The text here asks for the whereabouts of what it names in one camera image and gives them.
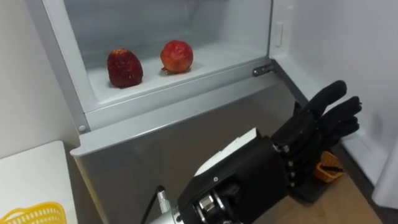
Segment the open refrigerator door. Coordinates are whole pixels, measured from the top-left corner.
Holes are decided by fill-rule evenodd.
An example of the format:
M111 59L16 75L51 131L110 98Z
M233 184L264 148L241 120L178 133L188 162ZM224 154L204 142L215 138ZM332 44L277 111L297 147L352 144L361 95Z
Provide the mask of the open refrigerator door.
M335 80L347 83L347 97L360 97L361 129L343 144L376 186L374 201L392 208L398 208L398 31L391 29L397 9L393 1L274 1L270 46L270 58L306 99Z

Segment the yellow basket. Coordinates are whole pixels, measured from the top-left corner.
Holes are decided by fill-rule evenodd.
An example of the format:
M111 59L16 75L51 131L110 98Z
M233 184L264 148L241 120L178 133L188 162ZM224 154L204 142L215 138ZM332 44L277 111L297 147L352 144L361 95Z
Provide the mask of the yellow basket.
M16 208L0 219L0 224L66 224L65 211L57 202Z

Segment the table surface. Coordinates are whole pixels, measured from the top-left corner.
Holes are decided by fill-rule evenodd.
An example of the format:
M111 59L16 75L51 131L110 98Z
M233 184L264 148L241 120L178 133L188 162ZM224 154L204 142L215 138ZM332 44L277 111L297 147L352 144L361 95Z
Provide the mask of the table surface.
M382 223L349 175L333 183L313 204L290 197L280 201L256 224Z
M77 223L63 142L0 159L0 217L48 201L62 205L68 224Z

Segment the screw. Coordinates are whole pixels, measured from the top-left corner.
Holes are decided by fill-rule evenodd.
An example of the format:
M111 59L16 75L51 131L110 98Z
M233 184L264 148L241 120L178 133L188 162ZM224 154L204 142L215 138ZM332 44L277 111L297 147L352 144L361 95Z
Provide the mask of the screw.
M86 130L87 130L87 127L84 126L84 125L81 125L81 126L79 127L79 132L81 132L81 133L85 132Z
M288 153L290 151L289 146L284 146L284 152Z

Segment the white countertop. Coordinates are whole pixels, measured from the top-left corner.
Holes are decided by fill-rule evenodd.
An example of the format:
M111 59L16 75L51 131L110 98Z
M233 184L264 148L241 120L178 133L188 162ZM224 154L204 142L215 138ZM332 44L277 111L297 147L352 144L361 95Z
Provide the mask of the white countertop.
M0 217L14 208L58 202L67 223L77 223L63 142L0 159Z

